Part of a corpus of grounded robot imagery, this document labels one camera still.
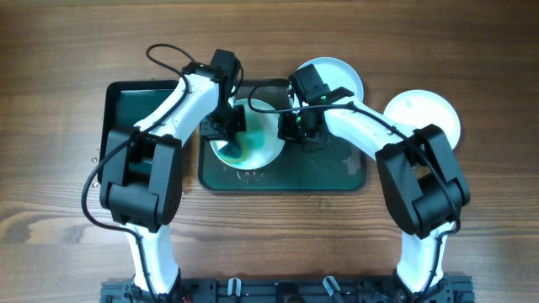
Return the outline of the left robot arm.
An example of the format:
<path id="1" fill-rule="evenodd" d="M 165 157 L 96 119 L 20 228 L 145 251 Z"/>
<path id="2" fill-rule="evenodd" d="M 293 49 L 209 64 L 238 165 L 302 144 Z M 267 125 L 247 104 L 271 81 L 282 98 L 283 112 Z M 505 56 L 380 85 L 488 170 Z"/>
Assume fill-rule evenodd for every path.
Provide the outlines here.
<path id="1" fill-rule="evenodd" d="M 151 114 L 109 130 L 90 176 L 100 182 L 110 230 L 128 236 L 136 273 L 124 297 L 132 302 L 181 299 L 169 224 L 182 197 L 184 143 L 203 125 L 203 136 L 226 141 L 226 153 L 239 155 L 235 136 L 246 129 L 243 107 L 229 103 L 243 80 L 234 53 L 216 50 L 209 64 L 191 59 L 177 74 L 177 87 Z"/>

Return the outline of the green yellow sponge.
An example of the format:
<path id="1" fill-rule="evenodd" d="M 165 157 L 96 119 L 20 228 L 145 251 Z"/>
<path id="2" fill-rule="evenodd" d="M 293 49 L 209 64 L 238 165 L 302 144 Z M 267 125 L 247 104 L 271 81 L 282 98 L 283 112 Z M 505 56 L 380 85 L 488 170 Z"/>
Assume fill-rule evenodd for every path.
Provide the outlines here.
<path id="1" fill-rule="evenodd" d="M 242 162 L 247 160 L 252 153 L 253 139 L 237 133 L 230 141 L 218 150 L 218 155 L 227 162 Z"/>

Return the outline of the white plate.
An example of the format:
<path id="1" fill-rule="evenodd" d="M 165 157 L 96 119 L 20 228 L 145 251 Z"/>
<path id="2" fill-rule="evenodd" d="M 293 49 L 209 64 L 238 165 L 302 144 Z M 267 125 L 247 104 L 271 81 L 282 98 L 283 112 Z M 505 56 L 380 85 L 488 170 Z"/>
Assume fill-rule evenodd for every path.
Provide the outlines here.
<path id="1" fill-rule="evenodd" d="M 399 124 L 417 129 L 436 125 L 446 134 L 455 149 L 462 133 L 461 121 L 452 105 L 442 96 L 427 90 L 408 90 L 395 96 L 383 115 Z"/>
<path id="2" fill-rule="evenodd" d="M 252 111 L 246 98 L 237 99 L 234 105 L 242 105 L 245 109 L 246 131 L 236 134 L 242 148 L 240 157 L 224 153 L 227 141 L 211 141 L 211 149 L 221 162 L 239 170 L 255 170 L 270 164 L 285 145 L 285 141 L 278 137 L 279 115 Z"/>
<path id="3" fill-rule="evenodd" d="M 298 67 L 301 69 L 313 64 L 323 82 L 328 84 L 331 90 L 339 87 L 347 88 L 363 103 L 364 85 L 356 70 L 345 61 L 334 57 L 317 57 L 304 62 Z"/>

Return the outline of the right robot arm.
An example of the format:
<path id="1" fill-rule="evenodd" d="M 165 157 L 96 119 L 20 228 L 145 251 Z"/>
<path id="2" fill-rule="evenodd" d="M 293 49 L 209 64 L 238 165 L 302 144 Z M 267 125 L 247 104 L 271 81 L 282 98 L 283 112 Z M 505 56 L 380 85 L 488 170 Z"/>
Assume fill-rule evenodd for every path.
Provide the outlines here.
<path id="1" fill-rule="evenodd" d="M 320 142 L 326 130 L 376 162 L 387 210 L 403 232 L 396 280 L 421 300 L 443 279 L 446 240 L 460 231 L 470 201 L 454 154 L 460 120 L 448 101 L 424 90 L 399 94 L 379 113 L 343 80 L 314 64 L 294 71 L 287 78 L 294 104 L 281 113 L 280 136 Z"/>

